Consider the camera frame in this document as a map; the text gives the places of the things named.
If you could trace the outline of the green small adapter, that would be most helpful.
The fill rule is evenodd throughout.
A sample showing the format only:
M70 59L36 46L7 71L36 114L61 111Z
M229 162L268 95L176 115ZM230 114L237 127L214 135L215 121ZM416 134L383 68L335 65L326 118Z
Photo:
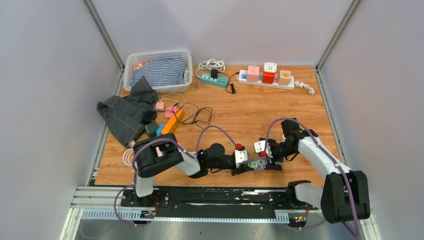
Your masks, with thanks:
M256 170L259 167L259 163L257 161L250 161L248 164L249 168Z

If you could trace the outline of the purple power strip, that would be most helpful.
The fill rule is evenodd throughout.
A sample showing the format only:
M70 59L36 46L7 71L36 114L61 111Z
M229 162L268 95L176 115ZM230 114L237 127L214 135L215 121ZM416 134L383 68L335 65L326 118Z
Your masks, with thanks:
M265 170L266 169L266 166L267 166L267 163L268 163L267 159L266 158L263 158L263 157L251 159L249 162L251 162L251 161L257 161L258 164L259 164L259 167L257 169L253 169L254 171Z

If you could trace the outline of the orange power strip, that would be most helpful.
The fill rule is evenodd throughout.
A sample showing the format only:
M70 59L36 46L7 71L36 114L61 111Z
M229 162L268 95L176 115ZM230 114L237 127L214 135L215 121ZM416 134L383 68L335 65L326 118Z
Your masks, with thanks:
M182 123L183 118L185 116L185 111L181 108L178 108L177 110L172 110L170 113L170 119L160 132L162 135L173 133L178 127L178 125Z

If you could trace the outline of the blue cube socket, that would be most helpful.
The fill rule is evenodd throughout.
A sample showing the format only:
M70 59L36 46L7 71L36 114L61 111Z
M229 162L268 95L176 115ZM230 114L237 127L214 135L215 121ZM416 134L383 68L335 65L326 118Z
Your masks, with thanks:
M161 125L157 128L157 130L156 130L156 136L160 136L160 135L162 135L162 130L164 129L164 127L165 127L165 125L164 125L164 124L161 124Z

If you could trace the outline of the pink cube adapter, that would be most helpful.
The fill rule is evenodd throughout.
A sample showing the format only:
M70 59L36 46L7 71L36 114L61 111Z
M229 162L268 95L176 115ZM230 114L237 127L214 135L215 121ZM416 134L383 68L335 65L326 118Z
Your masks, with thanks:
M170 106L164 111L164 117L166 119L170 119L172 116L174 116L174 113L178 110L176 106Z

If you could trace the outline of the dark green cube socket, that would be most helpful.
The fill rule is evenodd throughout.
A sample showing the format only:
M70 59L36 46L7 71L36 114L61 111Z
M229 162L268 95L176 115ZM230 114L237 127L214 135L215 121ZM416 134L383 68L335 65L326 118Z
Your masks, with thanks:
M145 133L149 138L154 138L157 136L157 130L159 126L156 122L150 122L147 125L145 125Z

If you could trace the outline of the light pink usb charger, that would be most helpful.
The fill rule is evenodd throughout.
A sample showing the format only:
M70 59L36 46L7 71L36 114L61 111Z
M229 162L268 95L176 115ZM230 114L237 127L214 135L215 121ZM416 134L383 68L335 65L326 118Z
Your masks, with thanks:
M166 110L166 104L163 101L158 101L154 106L154 110L156 112L164 112Z

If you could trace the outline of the black power adapter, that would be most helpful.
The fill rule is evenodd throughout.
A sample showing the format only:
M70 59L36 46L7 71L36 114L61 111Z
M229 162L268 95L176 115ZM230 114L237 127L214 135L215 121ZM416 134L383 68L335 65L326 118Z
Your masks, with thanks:
M156 121L156 118L157 118L157 112L156 111L146 111L144 114L143 114L143 116L142 116L142 118L141 118L141 122L144 124L144 125L148 125L149 123L152 123L152 122L155 122Z

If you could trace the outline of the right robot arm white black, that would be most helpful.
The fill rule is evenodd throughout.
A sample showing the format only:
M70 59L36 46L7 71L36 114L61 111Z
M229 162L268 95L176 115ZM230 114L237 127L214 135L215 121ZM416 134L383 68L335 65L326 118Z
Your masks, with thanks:
M352 170L335 157L318 135L296 118L282 117L284 141L276 142L268 136L254 143L254 150L269 163L302 155L324 179L322 187L308 180L290 182L285 195L286 204L298 209L304 203L321 210L330 223L366 220L371 215L368 178L361 170Z

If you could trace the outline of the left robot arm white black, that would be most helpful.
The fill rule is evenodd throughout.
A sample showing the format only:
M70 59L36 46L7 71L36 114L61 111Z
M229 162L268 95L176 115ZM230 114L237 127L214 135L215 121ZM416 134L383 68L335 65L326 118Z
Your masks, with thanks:
M241 144L235 145L232 154L226 154L220 143L213 143L197 152L188 152L179 145L173 133L137 142L132 150L131 164L135 174L133 198L142 207L149 206L153 201L155 176L172 167L180 169L192 179L204 177L210 170L231 170L235 176L259 167Z

